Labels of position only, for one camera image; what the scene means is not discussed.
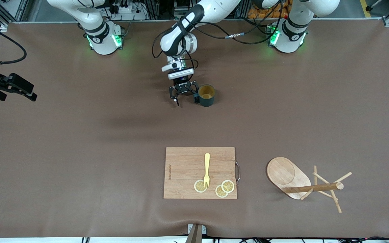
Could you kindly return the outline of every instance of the fork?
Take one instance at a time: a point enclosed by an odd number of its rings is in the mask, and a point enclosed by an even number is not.
[[[205,176],[204,176],[204,187],[208,189],[210,186],[210,176],[208,175],[208,170],[210,169],[210,154],[205,154]]]

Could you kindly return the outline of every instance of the green mug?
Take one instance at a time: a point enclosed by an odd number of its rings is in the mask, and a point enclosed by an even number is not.
[[[209,84],[202,85],[199,88],[199,103],[201,106],[212,106],[214,103],[214,96],[216,95],[216,90]]]

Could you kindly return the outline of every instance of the gray floor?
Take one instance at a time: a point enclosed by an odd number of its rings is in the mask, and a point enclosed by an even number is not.
[[[366,0],[367,4],[373,4],[376,0]],[[384,0],[372,10],[372,17],[381,17],[389,12],[389,0]],[[328,18],[363,18],[364,10],[360,0],[341,0],[338,8]],[[28,21],[74,21],[67,13],[53,8],[46,0],[37,0],[27,14]]]

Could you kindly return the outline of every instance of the cutting board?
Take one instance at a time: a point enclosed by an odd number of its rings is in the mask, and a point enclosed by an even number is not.
[[[205,154],[210,153],[210,186],[199,193],[194,185],[205,175]],[[224,180],[235,185],[233,192],[220,198],[215,189]],[[173,199],[236,199],[234,147],[167,147],[164,198]]]

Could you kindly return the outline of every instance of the brown tablecloth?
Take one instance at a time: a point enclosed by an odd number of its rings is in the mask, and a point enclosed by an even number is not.
[[[109,56],[75,24],[9,25],[28,57],[0,72],[32,82],[38,99],[0,102],[0,237],[179,235],[188,223],[215,237],[389,237],[389,28],[313,21],[292,54],[195,31],[193,79],[217,89],[204,108],[191,97],[177,107],[165,56],[151,56],[171,24],[133,23]],[[0,60],[21,54],[0,36]],[[167,146],[234,146],[238,199],[163,199]],[[330,181],[352,171],[336,193],[343,213],[319,193],[293,200],[270,183],[277,156]]]

